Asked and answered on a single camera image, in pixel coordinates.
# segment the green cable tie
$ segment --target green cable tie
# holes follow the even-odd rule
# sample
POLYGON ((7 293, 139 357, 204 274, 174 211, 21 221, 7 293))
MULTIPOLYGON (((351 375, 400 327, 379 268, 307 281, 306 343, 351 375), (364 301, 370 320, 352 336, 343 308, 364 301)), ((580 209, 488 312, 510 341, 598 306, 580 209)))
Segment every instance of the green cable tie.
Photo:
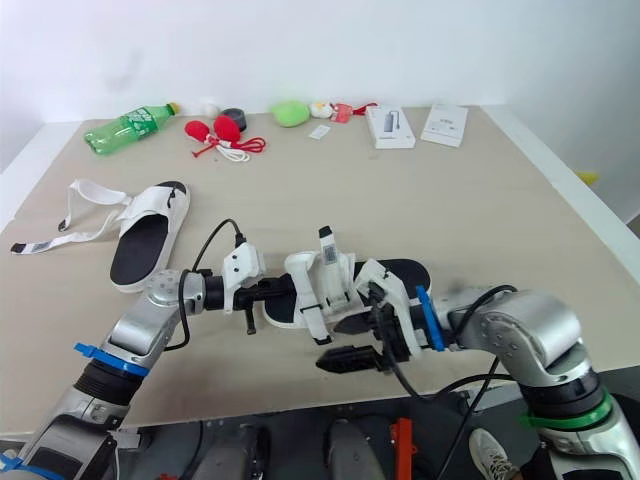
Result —
POLYGON ((604 389, 604 399, 591 411, 571 418, 536 417, 531 412, 520 416, 520 423, 531 428, 553 428, 555 430, 579 430, 590 427, 606 418, 613 409, 613 397, 604 389))

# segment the red ball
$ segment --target red ball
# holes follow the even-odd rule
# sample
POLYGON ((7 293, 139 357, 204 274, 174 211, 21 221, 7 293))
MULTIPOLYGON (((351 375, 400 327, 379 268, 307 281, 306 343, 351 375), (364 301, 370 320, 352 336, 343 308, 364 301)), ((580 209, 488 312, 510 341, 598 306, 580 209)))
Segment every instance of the red ball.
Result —
POLYGON ((237 142, 240 140, 240 128, 231 117, 218 115, 213 122, 213 131, 220 140, 227 142, 237 142))
POLYGON ((207 136, 211 133, 209 127, 200 120, 187 122, 184 126, 184 131, 187 135, 200 143, 205 143, 207 141, 207 136))

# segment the green plastic bottle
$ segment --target green plastic bottle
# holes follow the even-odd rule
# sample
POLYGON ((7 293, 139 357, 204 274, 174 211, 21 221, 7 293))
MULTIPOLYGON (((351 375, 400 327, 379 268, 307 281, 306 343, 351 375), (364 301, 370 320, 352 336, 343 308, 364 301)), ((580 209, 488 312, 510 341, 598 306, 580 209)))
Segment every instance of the green plastic bottle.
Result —
POLYGON ((140 107, 89 130, 84 134, 84 141, 94 152, 106 155, 158 131, 178 111, 175 103, 167 103, 163 107, 140 107))

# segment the bottle label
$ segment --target bottle label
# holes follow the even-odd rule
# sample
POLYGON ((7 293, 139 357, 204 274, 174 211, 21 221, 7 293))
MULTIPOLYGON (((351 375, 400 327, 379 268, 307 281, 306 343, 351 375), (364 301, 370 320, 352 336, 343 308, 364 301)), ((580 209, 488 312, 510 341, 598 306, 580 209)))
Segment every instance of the bottle label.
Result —
POLYGON ((144 107, 140 107, 133 112, 127 113, 124 118, 127 119, 127 122, 131 128, 133 128, 133 131, 136 132, 138 139, 151 135, 153 132, 158 130, 158 125, 153 119, 153 116, 144 107))

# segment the black tape roll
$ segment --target black tape roll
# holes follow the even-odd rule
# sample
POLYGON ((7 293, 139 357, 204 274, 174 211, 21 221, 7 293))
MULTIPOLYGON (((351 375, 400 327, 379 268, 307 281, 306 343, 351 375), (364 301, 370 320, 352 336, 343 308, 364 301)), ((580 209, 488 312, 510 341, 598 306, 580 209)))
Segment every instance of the black tape roll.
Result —
POLYGON ((220 115, 231 117, 233 122, 238 125, 241 132, 244 132, 247 129, 247 119, 244 117, 244 110, 240 108, 227 108, 220 112, 220 115))

